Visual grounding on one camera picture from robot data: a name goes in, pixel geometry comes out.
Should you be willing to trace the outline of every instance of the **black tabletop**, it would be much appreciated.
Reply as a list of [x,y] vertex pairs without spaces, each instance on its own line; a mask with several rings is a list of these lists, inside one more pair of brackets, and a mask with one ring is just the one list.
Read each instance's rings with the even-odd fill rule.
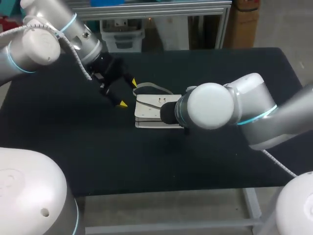
[[[277,104],[301,85],[280,49],[120,54],[137,82],[175,94],[205,82],[228,83],[252,72],[265,80]],[[114,108],[69,56],[14,81],[0,111],[0,146],[52,158],[75,196],[148,191],[283,186],[291,177],[251,150],[236,126],[196,130],[136,129],[135,98],[118,82],[128,109]],[[313,170],[308,132],[269,152],[297,174]]]

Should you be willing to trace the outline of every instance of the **concrete floor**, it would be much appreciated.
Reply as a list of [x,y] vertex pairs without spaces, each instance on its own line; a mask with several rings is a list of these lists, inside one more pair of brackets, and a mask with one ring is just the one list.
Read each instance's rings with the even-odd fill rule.
[[[313,1],[262,0],[256,47],[280,47],[303,85],[313,80]],[[0,88],[0,103],[8,85]],[[258,188],[264,210],[275,188]],[[240,189],[92,196],[85,201],[86,226],[247,218]],[[251,235],[250,228],[145,234]],[[278,235],[277,229],[269,235]]]

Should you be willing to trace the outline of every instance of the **cable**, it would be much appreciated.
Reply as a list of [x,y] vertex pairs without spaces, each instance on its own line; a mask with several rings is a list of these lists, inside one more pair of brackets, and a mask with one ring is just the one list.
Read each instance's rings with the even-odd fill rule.
[[81,71],[83,72],[84,76],[86,77],[87,80],[92,80],[92,78],[90,77],[90,75],[88,74],[88,72],[85,70],[75,48],[73,47],[73,45],[70,43],[70,41],[67,39],[67,37],[64,35],[64,33],[56,30],[55,28],[52,28],[48,25],[44,25],[44,24],[30,24],[30,25],[23,25],[23,26],[20,26],[20,27],[17,27],[17,28],[13,28],[11,30],[8,30],[8,31],[5,31],[3,33],[0,33],[0,38],[2,37],[5,37],[5,36],[8,36],[10,34],[14,34],[14,33],[17,33],[17,32],[21,32],[21,31],[24,31],[24,30],[27,30],[27,29],[34,29],[34,28],[41,28],[41,29],[45,29],[45,30],[49,30],[53,33],[56,33],[60,38],[62,38],[65,43],[68,45],[68,47],[70,48],[71,52],[73,53],[78,65],[79,65],[79,68],[81,69]]
[[291,170],[289,170],[282,163],[280,163],[280,161],[278,161],[276,158],[274,158],[273,155],[271,155],[269,152],[267,152],[266,150],[261,150],[261,152],[264,153],[266,156],[268,156],[273,162],[275,162],[278,166],[280,166],[285,172],[287,172],[293,178],[297,177],[296,174],[294,174]]

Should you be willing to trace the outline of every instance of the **metal frame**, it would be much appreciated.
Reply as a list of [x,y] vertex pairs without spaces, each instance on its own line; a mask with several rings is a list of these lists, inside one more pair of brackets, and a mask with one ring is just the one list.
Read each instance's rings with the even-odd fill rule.
[[268,211],[264,215],[262,215],[255,189],[244,188],[243,191],[246,199],[247,208],[250,214],[250,219],[87,227],[86,234],[101,235],[116,233],[139,233],[152,231],[173,231],[228,227],[234,228],[252,226],[253,235],[267,235],[270,229],[275,224],[275,205],[281,190],[282,188],[278,189],[268,205]]
[[90,7],[89,0],[67,0],[69,6],[84,21],[148,18],[163,16],[221,15],[215,48],[222,48],[228,22],[231,0],[188,0],[136,3],[106,7]]

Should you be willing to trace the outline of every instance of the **white plastic bin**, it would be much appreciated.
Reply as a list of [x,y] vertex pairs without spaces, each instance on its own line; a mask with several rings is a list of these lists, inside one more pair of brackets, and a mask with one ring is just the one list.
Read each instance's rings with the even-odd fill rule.
[[142,39],[145,38],[144,28],[127,32],[105,32],[103,22],[100,21],[100,32],[109,52],[141,52]]

